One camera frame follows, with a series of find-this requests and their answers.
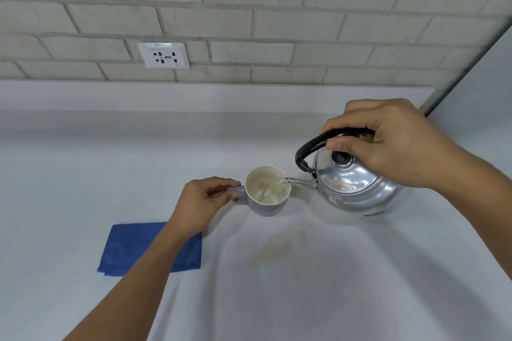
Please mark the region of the person's right hand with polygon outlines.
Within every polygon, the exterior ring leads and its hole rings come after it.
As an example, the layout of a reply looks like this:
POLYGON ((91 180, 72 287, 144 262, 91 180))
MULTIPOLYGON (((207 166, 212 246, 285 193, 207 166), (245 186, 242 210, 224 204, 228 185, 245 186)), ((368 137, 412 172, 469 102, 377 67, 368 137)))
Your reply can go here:
POLYGON ((320 134, 342 128, 373 130, 373 152, 348 153, 375 173, 412 188, 429 189, 440 174, 442 157, 456 145, 407 99, 351 100, 320 134))

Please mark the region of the person's left hand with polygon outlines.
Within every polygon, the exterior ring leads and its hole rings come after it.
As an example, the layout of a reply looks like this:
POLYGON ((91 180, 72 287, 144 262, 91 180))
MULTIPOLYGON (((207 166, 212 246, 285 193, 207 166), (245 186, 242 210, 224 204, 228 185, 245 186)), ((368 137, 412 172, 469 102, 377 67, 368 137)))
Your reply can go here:
POLYGON ((185 184, 164 231, 176 240, 202 232, 219 210, 208 208, 208 193, 240 186, 231 178, 209 177, 185 184))

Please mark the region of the silver metal kettle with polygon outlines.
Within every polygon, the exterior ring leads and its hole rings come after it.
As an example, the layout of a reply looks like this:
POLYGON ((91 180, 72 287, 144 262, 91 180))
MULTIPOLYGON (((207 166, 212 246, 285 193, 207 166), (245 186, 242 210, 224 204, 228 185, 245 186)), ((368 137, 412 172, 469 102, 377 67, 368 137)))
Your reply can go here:
POLYGON ((327 142, 338 136, 373 135, 367 128, 327 131, 301 146, 295 154, 297 167, 310 179, 286 177, 278 183, 314 189, 332 206, 365 217, 384 214, 402 195, 403 187, 371 171, 359 158, 331 151, 327 142))

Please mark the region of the purple ceramic mug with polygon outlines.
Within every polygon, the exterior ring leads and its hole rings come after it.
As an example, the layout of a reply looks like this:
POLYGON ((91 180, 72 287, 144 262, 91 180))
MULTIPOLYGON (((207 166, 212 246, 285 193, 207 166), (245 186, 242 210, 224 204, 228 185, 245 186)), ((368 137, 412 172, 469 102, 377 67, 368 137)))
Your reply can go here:
POLYGON ((246 177, 245 184, 227 188, 234 192, 235 204, 247 205, 253 212, 270 217, 279 213, 291 194, 291 184, 286 182, 283 170, 272 166, 253 169, 246 177))

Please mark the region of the person's left forearm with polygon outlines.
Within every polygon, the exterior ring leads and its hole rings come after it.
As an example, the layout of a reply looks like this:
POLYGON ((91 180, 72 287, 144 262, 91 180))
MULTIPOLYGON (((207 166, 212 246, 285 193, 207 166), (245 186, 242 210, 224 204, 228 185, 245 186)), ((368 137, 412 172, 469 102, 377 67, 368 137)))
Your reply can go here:
POLYGON ((62 341, 146 341, 177 254, 187 240, 164 231, 62 341))

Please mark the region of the person's right forearm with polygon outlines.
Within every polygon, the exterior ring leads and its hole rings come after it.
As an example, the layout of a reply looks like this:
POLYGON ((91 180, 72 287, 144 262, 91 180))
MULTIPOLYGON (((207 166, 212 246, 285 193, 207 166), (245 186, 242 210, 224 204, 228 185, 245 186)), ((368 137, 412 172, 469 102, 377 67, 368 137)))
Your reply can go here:
POLYGON ((453 145, 429 188, 464 216, 501 268, 512 274, 512 179, 453 145))

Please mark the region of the blue cloth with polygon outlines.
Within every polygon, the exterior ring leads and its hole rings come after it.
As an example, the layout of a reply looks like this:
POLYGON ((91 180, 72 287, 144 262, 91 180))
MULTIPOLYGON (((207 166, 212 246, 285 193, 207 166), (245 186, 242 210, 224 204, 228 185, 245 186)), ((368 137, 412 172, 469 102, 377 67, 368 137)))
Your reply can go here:
MULTIPOLYGON (((150 247, 165 222, 125 223, 112 226, 103 250, 98 273, 123 277, 150 247)), ((192 236, 177 254, 171 273, 201 268, 203 233, 192 236)))

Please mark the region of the white wall socket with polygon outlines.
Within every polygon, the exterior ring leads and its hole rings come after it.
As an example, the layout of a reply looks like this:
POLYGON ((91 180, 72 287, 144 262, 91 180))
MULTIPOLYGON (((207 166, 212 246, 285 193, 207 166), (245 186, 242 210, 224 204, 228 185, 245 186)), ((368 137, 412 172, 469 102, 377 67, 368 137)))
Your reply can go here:
POLYGON ((138 42, 139 52, 146 68, 189 70, 189 58, 184 43, 138 42))

